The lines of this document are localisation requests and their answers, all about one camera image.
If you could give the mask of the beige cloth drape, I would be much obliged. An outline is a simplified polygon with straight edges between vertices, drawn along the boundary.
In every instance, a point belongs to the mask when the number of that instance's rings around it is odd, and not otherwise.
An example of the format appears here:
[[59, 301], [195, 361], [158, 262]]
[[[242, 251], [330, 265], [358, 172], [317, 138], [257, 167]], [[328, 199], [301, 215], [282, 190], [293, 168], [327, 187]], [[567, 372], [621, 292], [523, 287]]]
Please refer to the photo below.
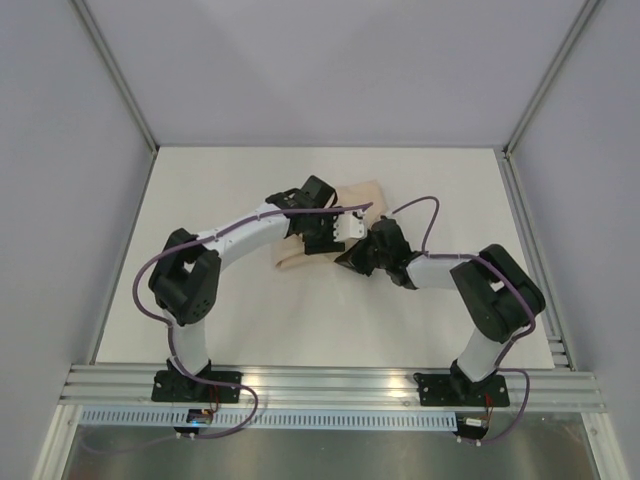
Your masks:
[[[364, 225], [369, 228], [388, 211], [383, 190], [376, 180], [336, 187], [337, 206], [349, 207], [372, 203], [364, 214]], [[306, 255], [300, 236], [292, 235], [271, 245], [271, 260], [278, 270], [311, 263], [332, 263], [341, 253]]]

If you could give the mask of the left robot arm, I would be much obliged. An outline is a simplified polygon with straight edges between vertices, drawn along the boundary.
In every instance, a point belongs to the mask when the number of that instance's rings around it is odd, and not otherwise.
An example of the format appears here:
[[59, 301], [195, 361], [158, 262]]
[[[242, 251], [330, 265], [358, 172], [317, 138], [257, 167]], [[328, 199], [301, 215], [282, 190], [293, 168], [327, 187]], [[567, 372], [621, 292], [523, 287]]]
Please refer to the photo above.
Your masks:
[[151, 269], [148, 288], [159, 314], [145, 314], [168, 328], [168, 370], [174, 388], [186, 400], [203, 398], [210, 386], [205, 317], [212, 310], [224, 269], [255, 250], [297, 236], [305, 253], [342, 252], [334, 237], [344, 211], [337, 192], [312, 175], [302, 187], [268, 196], [252, 213], [226, 226], [194, 234], [173, 231]]

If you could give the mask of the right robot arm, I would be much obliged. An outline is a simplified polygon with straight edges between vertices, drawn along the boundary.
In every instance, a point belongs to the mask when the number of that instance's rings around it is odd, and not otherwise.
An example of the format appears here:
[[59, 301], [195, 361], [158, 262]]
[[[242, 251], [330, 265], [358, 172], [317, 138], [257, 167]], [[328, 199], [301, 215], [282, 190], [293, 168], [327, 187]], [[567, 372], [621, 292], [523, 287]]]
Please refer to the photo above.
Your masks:
[[458, 292], [474, 330], [450, 367], [452, 396], [475, 404], [487, 383], [520, 338], [535, 329], [546, 299], [508, 251], [491, 244], [476, 254], [430, 254], [411, 248], [401, 227], [391, 218], [374, 223], [366, 236], [339, 255], [335, 262], [357, 274], [383, 270], [396, 286]]

